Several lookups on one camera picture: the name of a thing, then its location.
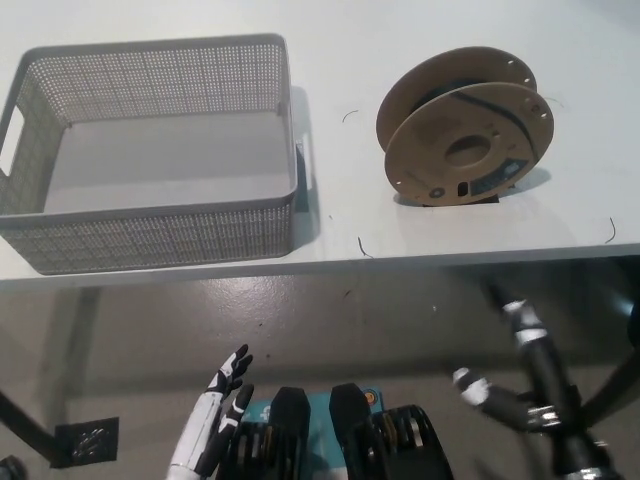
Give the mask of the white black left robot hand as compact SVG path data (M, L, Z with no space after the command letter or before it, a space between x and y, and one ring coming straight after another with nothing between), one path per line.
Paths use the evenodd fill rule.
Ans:
M232 353L198 397L172 455L168 479L209 479L224 460L254 386L243 383L253 356L244 344Z

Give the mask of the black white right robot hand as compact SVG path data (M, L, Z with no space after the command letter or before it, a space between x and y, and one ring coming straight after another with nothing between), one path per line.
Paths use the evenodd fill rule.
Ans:
M487 284L485 292L513 335L531 390L517 394L464 367L452 374L462 399L515 432L546 436L556 478L619 479L608 452L589 432L579 391L533 305L496 284Z

